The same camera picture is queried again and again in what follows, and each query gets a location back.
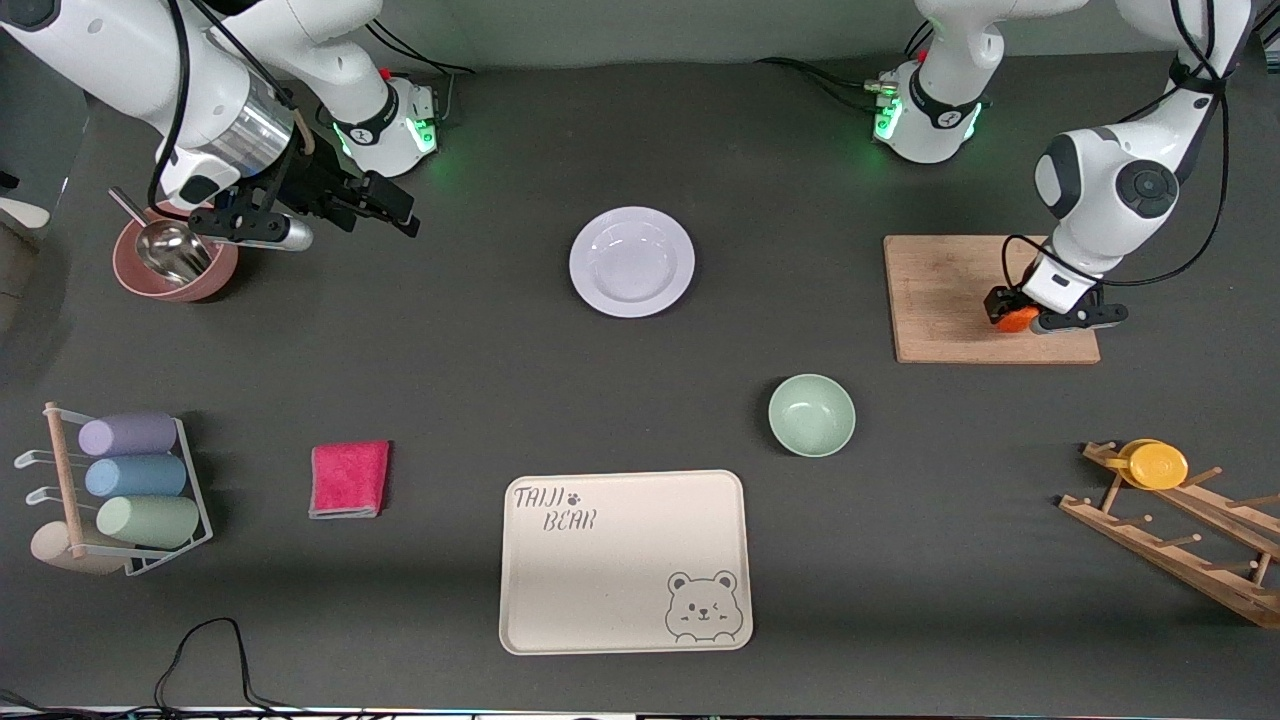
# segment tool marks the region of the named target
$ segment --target white plate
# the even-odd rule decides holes
[[[618,208],[577,233],[568,274],[591,307],[614,318],[644,318],[666,310],[689,288],[694,243],[666,213]]]

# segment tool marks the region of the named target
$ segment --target dark gray tablecloth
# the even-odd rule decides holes
[[[215,542],[140,578],[27,552],[55,506],[0,483],[0,685],[45,703],[140,703],[183,630],[241,620],[259,691],[301,705],[719,714],[1267,717],[1280,634],[1052,505],[1101,492],[1085,439],[1153,436],[1224,492],[1276,487],[1280,167],[1275,79],[1233,91],[1231,200],[1188,275],[1112,293],[1133,318],[1087,368],[900,365],[882,238],[1044,233],[1032,169],[1059,131],[1162,88],[1164,55],[1012,59],[970,146],[913,167],[865,115],[774,67],[463,77],[442,152],[403,178],[422,232],[321,227],[244,252],[218,302],[116,286],[156,135],[97,106],[29,302],[3,355],[0,456],[46,445],[46,400],[188,419]],[[855,63],[854,77],[876,63]],[[1181,263],[1216,205],[1216,129],[1174,220],[1115,277]],[[596,314],[568,247],[618,205],[689,229],[671,311]],[[858,432],[803,460],[767,434],[778,378],[829,374]],[[376,520],[307,520],[310,448],[396,442]],[[502,497],[525,474],[727,468],[746,488],[755,635],[739,652],[517,659],[498,643]],[[1117,512],[1185,520],[1137,493]],[[1212,560],[1247,553],[1206,541]],[[170,702],[238,701],[225,630]]]

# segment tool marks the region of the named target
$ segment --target green indicator light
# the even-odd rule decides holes
[[[422,154],[431,152],[435,150],[435,132],[428,120],[415,120],[412,118],[404,118],[404,124],[408,127],[410,135],[413,136],[413,142]]]
[[[982,102],[973,109],[973,118],[969,119],[969,129],[964,131],[964,138],[969,140],[973,137],[973,131],[978,126],[978,115],[982,114]]]
[[[333,132],[338,133],[338,142],[342,143],[342,151],[344,155],[351,158],[351,147],[347,147],[347,138],[342,136],[342,131],[338,129],[338,123],[333,124]]]
[[[897,128],[897,120],[902,117],[902,101],[895,97],[893,102],[881,110],[881,113],[887,115],[887,119],[876,123],[876,135],[881,140],[888,140],[893,137],[893,131]]]

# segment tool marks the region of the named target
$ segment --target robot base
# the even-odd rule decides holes
[[[435,152],[439,127],[435,122],[435,95],[430,87],[419,87],[404,78],[387,83],[397,94],[399,117],[374,145],[360,145],[338,131],[342,150],[361,170],[374,170],[388,178],[413,169],[419,160]]]
[[[879,74],[882,82],[897,82],[897,86],[904,91],[890,100],[888,105],[881,108],[881,114],[876,117],[872,138],[888,145],[895,152],[913,163],[932,165],[948,160],[966,140],[973,137],[974,123],[982,113],[982,104],[979,102],[968,118],[955,113],[957,118],[950,128],[933,127],[929,115],[911,101],[910,94],[905,92],[911,74],[919,67],[919,63],[911,60]]]

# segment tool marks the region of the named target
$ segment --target pink cloth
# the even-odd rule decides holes
[[[376,518],[383,510],[390,447],[383,439],[312,448],[311,519]]]

